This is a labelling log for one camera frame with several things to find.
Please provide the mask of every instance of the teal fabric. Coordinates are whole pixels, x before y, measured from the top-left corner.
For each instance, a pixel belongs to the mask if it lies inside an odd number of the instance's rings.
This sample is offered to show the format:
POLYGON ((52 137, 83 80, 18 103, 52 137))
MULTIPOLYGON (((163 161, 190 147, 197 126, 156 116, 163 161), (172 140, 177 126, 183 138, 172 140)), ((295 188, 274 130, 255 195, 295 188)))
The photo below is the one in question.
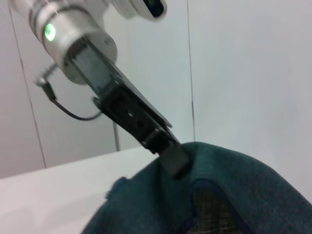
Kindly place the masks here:
POLYGON ((212 190, 229 205, 242 233, 312 233, 312 205, 277 172, 224 148, 188 143, 193 165, 179 180, 155 160, 122 182, 83 234, 187 233, 196 223, 192 194, 212 190))

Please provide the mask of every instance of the black cable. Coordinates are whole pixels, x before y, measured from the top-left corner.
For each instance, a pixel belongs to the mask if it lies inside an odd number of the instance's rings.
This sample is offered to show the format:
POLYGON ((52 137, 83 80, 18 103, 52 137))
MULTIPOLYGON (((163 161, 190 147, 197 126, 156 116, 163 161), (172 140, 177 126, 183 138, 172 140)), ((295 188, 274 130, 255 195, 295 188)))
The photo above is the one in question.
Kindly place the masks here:
POLYGON ((53 102, 57 107, 59 107, 63 112, 65 112, 66 114, 68 114, 70 117, 75 118, 75 119, 80 120, 80 121, 91 121, 91 120, 94 120, 94 119, 98 118, 98 117, 102 114, 102 112, 100 111, 100 112, 97 113, 95 116, 83 118, 83 117, 76 116, 76 115, 74 115, 73 113, 69 112, 69 111, 68 111, 65 107, 63 107, 58 101, 56 101, 56 100, 51 100, 51 102, 53 102))

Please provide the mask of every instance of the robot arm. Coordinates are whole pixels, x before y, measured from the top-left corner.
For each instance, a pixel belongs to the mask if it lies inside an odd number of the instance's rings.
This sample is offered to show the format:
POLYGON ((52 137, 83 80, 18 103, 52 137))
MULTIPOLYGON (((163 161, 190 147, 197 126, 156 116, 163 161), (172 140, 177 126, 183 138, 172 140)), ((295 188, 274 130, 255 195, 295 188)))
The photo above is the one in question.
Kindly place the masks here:
MULTIPOLYGON (((158 153, 165 170, 177 176, 190 160, 170 132, 171 124, 115 66, 116 44, 92 16, 100 20, 110 3, 127 19, 139 15, 158 20, 167 9, 164 0, 11 0, 66 77, 75 84, 89 85, 99 110, 143 147, 158 153)), ((57 103, 48 75, 39 84, 57 103)))

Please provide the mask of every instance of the white wall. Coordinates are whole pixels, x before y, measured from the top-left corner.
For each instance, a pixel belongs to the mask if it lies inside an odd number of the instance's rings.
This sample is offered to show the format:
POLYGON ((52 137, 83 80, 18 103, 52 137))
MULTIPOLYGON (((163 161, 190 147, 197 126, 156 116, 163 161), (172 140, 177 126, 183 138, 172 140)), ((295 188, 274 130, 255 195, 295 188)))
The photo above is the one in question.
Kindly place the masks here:
POLYGON ((0 1, 0 178, 44 168, 7 1, 0 1))
MULTIPOLYGON (((90 122, 75 120, 52 104, 33 80, 53 61, 17 13, 13 20, 29 94, 47 167, 116 151, 112 121, 102 115, 90 122)), ((58 70, 50 79, 59 102, 73 113, 88 117, 98 112, 88 86, 71 83, 58 70)))
POLYGON ((312 4, 189 0, 195 136, 312 197, 312 4))
MULTIPOLYGON (((194 140, 194 129, 187 0, 166 2, 168 13, 158 22, 139 17, 126 21, 112 8, 104 24, 118 47, 117 66, 172 123, 177 138, 188 142, 194 140)), ((119 140, 121 149, 134 143, 124 131, 119 131, 119 140)))

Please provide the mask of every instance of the white surface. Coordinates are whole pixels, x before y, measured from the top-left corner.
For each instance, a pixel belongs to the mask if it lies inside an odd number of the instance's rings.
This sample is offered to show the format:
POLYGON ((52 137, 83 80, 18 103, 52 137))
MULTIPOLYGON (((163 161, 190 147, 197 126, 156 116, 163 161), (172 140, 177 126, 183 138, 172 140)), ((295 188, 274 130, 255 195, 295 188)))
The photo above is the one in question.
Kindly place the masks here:
POLYGON ((189 0, 196 140, 276 165, 310 200, 311 7, 189 0))
MULTIPOLYGON (((181 142, 193 141, 192 95, 187 0, 167 0, 164 19, 126 21, 115 9, 104 16, 105 29, 115 40, 117 66, 173 125, 181 142)), ((133 138, 119 130, 121 149, 133 138)))
POLYGON ((155 157, 135 148, 0 180, 0 232, 81 233, 112 184, 155 157))
MULTIPOLYGON (((116 151, 113 123, 109 118, 102 115, 91 122, 75 120, 59 110, 33 84, 35 76, 53 61, 27 22, 12 13, 47 167, 116 151)), ((74 114, 88 117, 98 112, 91 101, 94 93, 88 86, 71 83, 60 70, 52 75, 50 82, 59 102, 74 114)))
POLYGON ((44 168, 7 1, 0 1, 0 178, 44 168))

